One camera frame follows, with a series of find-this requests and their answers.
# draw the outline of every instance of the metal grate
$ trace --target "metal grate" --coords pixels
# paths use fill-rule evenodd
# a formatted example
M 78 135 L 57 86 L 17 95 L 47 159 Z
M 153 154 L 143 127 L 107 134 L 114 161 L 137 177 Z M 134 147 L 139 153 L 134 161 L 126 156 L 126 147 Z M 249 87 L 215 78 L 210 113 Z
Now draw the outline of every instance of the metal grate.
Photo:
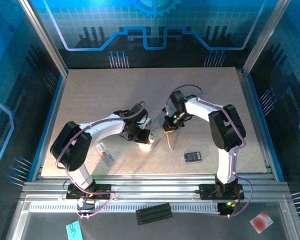
M 160 205 L 161 203 L 116 203 L 113 202 L 103 209 L 103 212 L 111 213 L 134 213 L 136 210 L 141 210 L 148 207 Z M 97 202 L 96 210 L 102 208 L 104 203 Z M 218 213 L 217 203 L 170 203 L 173 213 Z M 32 213 L 74 213 L 77 211 L 77 202 L 42 202 L 33 201 L 29 211 Z

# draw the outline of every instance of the aluminum frame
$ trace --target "aluminum frame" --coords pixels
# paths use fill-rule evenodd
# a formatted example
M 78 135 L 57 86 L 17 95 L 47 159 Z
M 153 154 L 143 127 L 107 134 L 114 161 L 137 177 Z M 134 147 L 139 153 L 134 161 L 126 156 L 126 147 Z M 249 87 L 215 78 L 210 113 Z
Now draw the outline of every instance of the aluminum frame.
M 244 98 L 249 110 L 249 114 L 251 116 L 253 127 L 257 133 L 257 140 L 259 143 L 259 147 L 264 159 L 264 163 L 266 166 L 270 166 L 271 171 L 273 173 L 273 177 L 276 181 L 282 181 L 284 179 L 281 170 L 279 169 L 277 172 L 277 168 L 274 162 L 274 159 L 277 158 L 276 153 L 270 150 L 270 145 L 272 143 L 267 139 L 267 135 L 264 131 L 262 119 L 258 112 L 257 105 L 259 104 L 254 99 L 252 83 L 248 80 L 247 75 L 243 74 L 242 71 L 238 71 L 239 81 L 242 87 L 242 92 L 244 94 Z
M 56 67 L 58 68 L 61 75 L 66 78 L 68 76 L 68 68 L 62 59 L 59 51 L 57 50 L 56 45 L 52 41 L 50 35 L 46 31 L 41 19 L 37 17 L 36 10 L 33 7 L 32 3 L 29 3 L 27 0 L 18 0 L 20 5 L 22 6 L 25 14 L 29 18 L 32 26 L 34 27 L 36 33 L 38 34 L 39 38 L 41 39 L 43 45 L 45 46 L 46 50 L 48 51 L 49 55 L 51 56 L 53 62 L 55 63 Z
M 42 40 L 43 44 L 47 48 L 50 56 L 55 62 L 57 68 L 59 69 L 61 75 L 66 78 L 68 75 L 68 70 L 66 65 L 61 58 L 59 52 L 57 51 L 56 46 L 51 41 L 50 36 L 45 31 L 42 22 L 37 17 L 36 12 L 31 4 L 27 0 L 19 0 L 23 9 L 25 10 L 28 18 L 30 19 L 32 25 L 34 26 L 37 34 Z M 258 59 L 260 53 L 264 49 L 268 39 L 270 38 L 272 31 L 275 29 L 279 20 L 281 19 L 282 14 L 284 13 L 286 7 L 288 6 L 290 0 L 279 0 L 275 9 L 273 10 L 270 18 L 267 21 L 265 28 L 260 34 L 258 41 L 254 48 L 252 49 L 244 67 L 243 71 L 245 74 L 248 74 Z M 248 104 L 248 108 L 251 116 L 258 116 L 258 112 L 255 110 L 253 104 L 253 97 L 249 83 L 247 81 L 241 82 L 244 93 L 246 93 L 245 98 Z M 57 104 L 60 103 L 62 96 L 62 91 L 58 93 Z M 52 112 L 52 121 L 49 123 L 49 128 L 52 128 L 55 117 L 57 116 L 57 109 L 55 107 Z M 257 118 L 257 128 L 260 128 L 260 121 Z M 267 172 L 266 173 L 242 173 L 240 176 L 248 178 L 254 187 L 254 194 L 252 202 L 264 203 L 264 202 L 278 202 L 280 203 L 282 215 L 286 228 L 291 239 L 300 239 L 300 220 L 298 214 L 296 215 L 296 209 L 293 205 L 292 198 L 290 195 L 289 187 L 286 182 L 278 182 L 278 174 L 274 167 L 272 161 L 272 156 L 269 150 L 267 149 L 267 141 L 265 136 L 261 133 L 260 139 L 260 148 L 262 150 Z M 46 145 L 43 144 L 41 148 L 42 153 L 46 153 Z M 45 154 L 40 153 L 39 163 L 37 165 L 36 173 L 39 172 L 39 168 L 43 163 Z M 29 219 L 29 213 L 34 210 L 32 206 L 34 204 L 39 204 L 40 206 L 47 206 L 56 204 L 56 201 L 59 203 L 69 203 L 70 201 L 65 201 L 66 190 L 63 189 L 65 179 L 63 177 L 49 178 L 49 177 L 40 177 L 39 180 L 35 181 L 37 174 L 32 179 L 33 182 L 26 182 L 25 186 L 22 189 L 19 203 L 15 210 L 13 220 L 7 235 L 7 239 L 19 240 L 22 239 L 24 229 L 27 226 Z M 191 174 L 191 175 L 142 175 L 142 176 L 126 176 L 126 175 L 106 175 L 98 178 L 98 183 L 101 184 L 112 184 L 112 190 L 116 192 L 116 198 L 114 204 L 128 206 L 129 204 L 158 204 L 162 202 L 169 202 L 185 206 L 193 206 L 194 204 L 215 204 L 224 201 L 220 200 L 200 200 L 198 194 L 194 193 L 194 190 L 198 189 L 199 184 L 214 184 L 215 175 L 214 174 Z M 246 195 L 246 202 L 248 197 L 251 194 L 249 185 L 245 182 L 239 181 L 243 184 L 243 189 Z
M 274 7 L 269 19 L 267 20 L 262 32 L 260 33 L 258 40 L 253 46 L 244 66 L 244 74 L 250 73 L 251 69 L 255 65 L 257 59 L 259 58 L 261 52 L 265 48 L 269 38 L 274 33 L 276 26 L 278 25 L 281 17 L 285 13 L 291 0 L 279 0 Z
M 44 164 L 44 159 L 46 158 L 47 152 L 48 152 L 48 146 L 49 146 L 49 141 L 53 132 L 53 127 L 55 125 L 56 119 L 57 119 L 57 114 L 60 106 L 60 102 L 62 99 L 62 95 L 64 93 L 65 87 L 66 87 L 66 82 L 67 78 L 62 77 L 62 79 L 59 80 L 59 83 L 57 85 L 55 94 L 53 96 L 52 104 L 49 110 L 49 115 L 47 117 L 46 123 L 45 123 L 45 128 L 46 132 L 44 136 L 41 136 L 42 138 L 42 145 L 38 146 L 38 149 L 36 151 L 35 159 L 37 159 L 37 164 L 32 166 L 30 170 L 30 174 L 28 177 L 28 181 L 36 181 L 38 175 L 40 174 L 40 170 L 42 165 Z

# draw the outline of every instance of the robotic arm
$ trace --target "robotic arm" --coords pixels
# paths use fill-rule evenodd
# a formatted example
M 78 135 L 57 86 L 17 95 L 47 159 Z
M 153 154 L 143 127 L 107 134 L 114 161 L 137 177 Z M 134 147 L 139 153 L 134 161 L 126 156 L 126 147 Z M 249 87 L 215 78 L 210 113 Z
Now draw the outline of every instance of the robotic arm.
M 164 132 L 173 132 L 185 126 L 185 122 L 192 116 L 198 116 L 210 123 L 210 129 L 214 144 L 218 148 L 219 162 L 215 178 L 215 191 L 218 198 L 223 198 L 227 193 L 239 189 L 236 177 L 237 150 L 242 141 L 234 128 L 228 124 L 229 120 L 220 110 L 223 108 L 243 138 L 246 137 L 245 128 L 233 105 L 220 106 L 209 102 L 200 101 L 195 95 L 184 96 L 181 91 L 175 91 L 170 95 L 171 102 L 176 108 L 172 115 L 165 116 L 163 124 Z
M 71 143 L 60 158 L 60 162 L 80 188 L 94 192 L 96 183 L 84 164 L 90 146 L 110 135 L 121 133 L 126 133 L 130 141 L 138 144 L 147 144 L 150 134 L 150 130 L 145 129 L 150 124 L 150 119 L 147 116 L 148 112 L 140 104 L 136 104 L 131 110 L 114 112 L 110 116 L 99 120 L 99 124 L 90 128 L 88 126 L 91 126 L 93 122 L 76 124 L 70 121 L 63 127 L 52 144 L 50 153 L 58 159 L 68 142 L 79 131 L 88 127 Z

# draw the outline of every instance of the gear logo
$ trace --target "gear logo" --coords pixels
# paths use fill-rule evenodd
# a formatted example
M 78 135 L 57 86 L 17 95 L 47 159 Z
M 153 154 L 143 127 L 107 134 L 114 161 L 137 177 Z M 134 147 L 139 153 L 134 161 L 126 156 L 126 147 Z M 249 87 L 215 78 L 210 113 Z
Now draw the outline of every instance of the gear logo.
M 165 14 L 170 14 L 171 10 L 176 9 L 177 4 L 181 4 L 180 0 L 130 0 L 140 14 L 145 14 L 147 17 L 157 16 L 163 17 Z

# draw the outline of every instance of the battery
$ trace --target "battery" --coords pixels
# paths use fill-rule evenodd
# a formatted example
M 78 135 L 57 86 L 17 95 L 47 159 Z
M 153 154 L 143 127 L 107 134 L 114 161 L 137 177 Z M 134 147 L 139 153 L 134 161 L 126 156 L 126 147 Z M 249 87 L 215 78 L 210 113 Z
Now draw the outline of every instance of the battery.
M 186 163 L 202 161 L 201 153 L 199 151 L 187 152 L 187 153 L 184 153 L 183 156 L 184 156 L 184 161 Z
M 115 163 L 115 158 L 114 156 L 109 152 L 109 150 L 106 148 L 106 146 L 100 142 L 96 146 L 97 151 L 100 153 L 102 156 L 102 159 L 105 161 L 105 163 L 109 166 Z

